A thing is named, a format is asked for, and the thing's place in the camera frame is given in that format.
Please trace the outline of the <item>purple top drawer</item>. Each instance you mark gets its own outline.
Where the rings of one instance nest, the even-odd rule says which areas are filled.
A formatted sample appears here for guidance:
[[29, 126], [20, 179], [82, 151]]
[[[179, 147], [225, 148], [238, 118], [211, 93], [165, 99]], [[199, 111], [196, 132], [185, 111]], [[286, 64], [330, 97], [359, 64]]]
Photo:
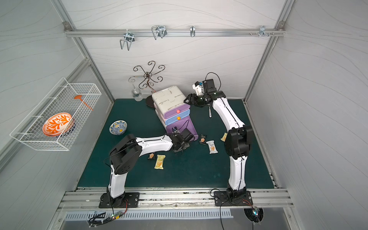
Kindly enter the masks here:
[[178, 114], [180, 114], [180, 113], [182, 113], [182, 112], [184, 112], [188, 109], [190, 109], [190, 105], [182, 103], [181, 105], [176, 106], [175, 108], [172, 108], [169, 111], [165, 112], [163, 114], [163, 117], [165, 119], [167, 119], [167, 118], [173, 117], [175, 115], [178, 115]]

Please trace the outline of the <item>purple drawer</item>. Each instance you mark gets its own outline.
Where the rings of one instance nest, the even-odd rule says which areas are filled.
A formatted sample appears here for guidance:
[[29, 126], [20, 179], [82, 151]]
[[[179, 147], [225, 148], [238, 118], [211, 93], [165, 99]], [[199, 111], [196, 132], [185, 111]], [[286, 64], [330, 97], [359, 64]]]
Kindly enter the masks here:
[[165, 127], [167, 133], [173, 133], [174, 130], [178, 130], [179, 132], [184, 131], [185, 129], [188, 129], [191, 134], [193, 134], [193, 138], [191, 141], [196, 141], [198, 139], [198, 133], [194, 127], [194, 124], [190, 118], [190, 116], [187, 116], [185, 118], [181, 118], [180, 120], [177, 120], [174, 123], [171, 123]]
[[165, 119], [167, 119], [167, 118], [173, 117], [175, 115], [178, 115], [178, 114], [180, 114], [180, 113], [182, 113], [182, 112], [184, 112], [188, 109], [190, 109], [190, 105], [182, 103], [181, 105], [176, 106], [175, 108], [172, 108], [169, 111], [165, 112], [163, 114], [163, 117]]

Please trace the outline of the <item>white drawer cabinet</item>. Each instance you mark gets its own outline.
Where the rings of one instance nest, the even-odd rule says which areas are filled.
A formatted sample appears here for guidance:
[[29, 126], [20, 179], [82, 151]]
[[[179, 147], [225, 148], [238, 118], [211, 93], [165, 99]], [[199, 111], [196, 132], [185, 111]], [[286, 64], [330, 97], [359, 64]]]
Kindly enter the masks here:
[[155, 112], [162, 124], [166, 127], [163, 114], [170, 109], [184, 103], [186, 96], [177, 86], [171, 86], [169, 88], [155, 92], [152, 95], [152, 98], [154, 101]]

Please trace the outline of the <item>black drycake packet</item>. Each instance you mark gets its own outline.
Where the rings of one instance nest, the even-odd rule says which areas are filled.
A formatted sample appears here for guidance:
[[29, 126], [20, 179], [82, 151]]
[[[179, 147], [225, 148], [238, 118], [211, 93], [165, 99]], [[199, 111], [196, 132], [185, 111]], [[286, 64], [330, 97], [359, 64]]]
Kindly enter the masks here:
[[199, 144], [202, 144], [202, 145], [206, 145], [206, 138], [207, 136], [206, 135], [203, 135], [201, 134], [200, 137], [199, 137]]
[[156, 159], [155, 154], [154, 154], [154, 153], [151, 153], [151, 154], [148, 156], [148, 159], [149, 159], [149, 160], [155, 160], [155, 159]]

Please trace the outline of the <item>yellow cookie packet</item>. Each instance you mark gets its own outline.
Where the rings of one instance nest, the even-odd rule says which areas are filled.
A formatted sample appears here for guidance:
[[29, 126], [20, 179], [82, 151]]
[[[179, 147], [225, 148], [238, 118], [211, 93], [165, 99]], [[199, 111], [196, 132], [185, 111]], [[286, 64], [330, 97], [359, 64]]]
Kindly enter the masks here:
[[154, 169], [163, 170], [163, 162], [166, 158], [165, 155], [157, 155], [157, 160]]
[[228, 133], [224, 133], [223, 137], [220, 139], [221, 141], [225, 142], [227, 138]]

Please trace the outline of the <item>white cookie packet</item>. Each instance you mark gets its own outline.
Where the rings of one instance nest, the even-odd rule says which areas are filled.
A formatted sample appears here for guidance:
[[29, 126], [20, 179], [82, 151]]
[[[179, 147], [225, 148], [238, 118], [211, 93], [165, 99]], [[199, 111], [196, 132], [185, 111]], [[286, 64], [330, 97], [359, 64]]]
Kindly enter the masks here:
[[209, 147], [209, 153], [210, 154], [216, 154], [216, 153], [218, 153], [217, 148], [215, 146], [215, 142], [213, 140], [207, 141], [206, 144]]

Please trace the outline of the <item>purple bottom drawer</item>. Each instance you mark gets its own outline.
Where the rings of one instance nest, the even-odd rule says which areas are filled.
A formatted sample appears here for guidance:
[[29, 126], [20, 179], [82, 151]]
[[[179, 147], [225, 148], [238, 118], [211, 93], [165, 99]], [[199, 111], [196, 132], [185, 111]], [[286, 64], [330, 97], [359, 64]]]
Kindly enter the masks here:
[[174, 130], [178, 130], [179, 132], [184, 131], [185, 129], [188, 129], [191, 134], [193, 134], [193, 138], [191, 141], [196, 141], [198, 139], [198, 133], [194, 127], [194, 124], [190, 118], [190, 116], [187, 116], [185, 118], [181, 118], [180, 120], [177, 120], [174, 123], [171, 123], [165, 127], [167, 133], [173, 133]]

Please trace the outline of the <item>blue drawer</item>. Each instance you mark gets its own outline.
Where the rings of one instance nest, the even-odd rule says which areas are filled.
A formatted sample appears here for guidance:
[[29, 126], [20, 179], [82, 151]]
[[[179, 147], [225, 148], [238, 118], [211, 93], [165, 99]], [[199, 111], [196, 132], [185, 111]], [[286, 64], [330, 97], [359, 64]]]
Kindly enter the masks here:
[[182, 111], [180, 113], [175, 113], [172, 117], [165, 119], [165, 125], [170, 125], [172, 123], [180, 121], [184, 119], [185, 117], [188, 117], [189, 115], [190, 115], [190, 109]]

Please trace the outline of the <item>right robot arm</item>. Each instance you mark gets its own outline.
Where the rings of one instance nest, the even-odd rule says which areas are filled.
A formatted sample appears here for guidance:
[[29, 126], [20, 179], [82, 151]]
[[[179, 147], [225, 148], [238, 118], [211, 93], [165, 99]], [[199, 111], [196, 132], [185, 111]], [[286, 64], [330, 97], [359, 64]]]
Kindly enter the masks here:
[[228, 99], [220, 97], [220, 92], [212, 95], [189, 94], [184, 103], [203, 107], [210, 104], [218, 113], [227, 129], [225, 150], [230, 158], [230, 178], [227, 194], [231, 198], [240, 197], [246, 193], [245, 169], [254, 131], [251, 125], [243, 123], [231, 108]]

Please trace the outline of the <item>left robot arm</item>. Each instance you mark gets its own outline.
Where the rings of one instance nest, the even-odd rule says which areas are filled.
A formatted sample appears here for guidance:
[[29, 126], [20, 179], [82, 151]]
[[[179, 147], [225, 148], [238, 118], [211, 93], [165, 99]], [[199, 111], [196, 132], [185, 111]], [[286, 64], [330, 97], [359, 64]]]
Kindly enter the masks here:
[[138, 159], [146, 154], [160, 151], [179, 152], [189, 147], [194, 135], [186, 128], [182, 132], [164, 134], [153, 138], [138, 138], [133, 134], [126, 135], [109, 154], [111, 168], [107, 194], [115, 199], [125, 194], [127, 174]]

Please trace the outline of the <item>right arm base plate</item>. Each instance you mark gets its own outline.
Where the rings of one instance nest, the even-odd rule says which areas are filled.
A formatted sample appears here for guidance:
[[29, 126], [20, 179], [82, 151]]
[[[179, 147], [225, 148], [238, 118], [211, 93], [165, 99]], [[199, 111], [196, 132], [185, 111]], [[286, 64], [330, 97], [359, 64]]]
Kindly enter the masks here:
[[216, 207], [251, 207], [254, 205], [250, 191], [246, 191], [245, 194], [240, 196], [229, 196], [225, 191], [216, 190], [214, 192], [211, 192], [210, 195], [214, 198]]

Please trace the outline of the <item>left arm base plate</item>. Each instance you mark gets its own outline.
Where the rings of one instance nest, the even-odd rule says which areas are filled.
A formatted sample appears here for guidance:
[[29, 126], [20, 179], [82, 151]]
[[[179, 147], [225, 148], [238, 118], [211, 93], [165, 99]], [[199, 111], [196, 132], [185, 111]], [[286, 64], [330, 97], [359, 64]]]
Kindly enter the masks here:
[[112, 208], [137, 208], [140, 199], [140, 193], [127, 193], [111, 198], [109, 193], [103, 193], [100, 197], [99, 208], [100, 209], [112, 209]]

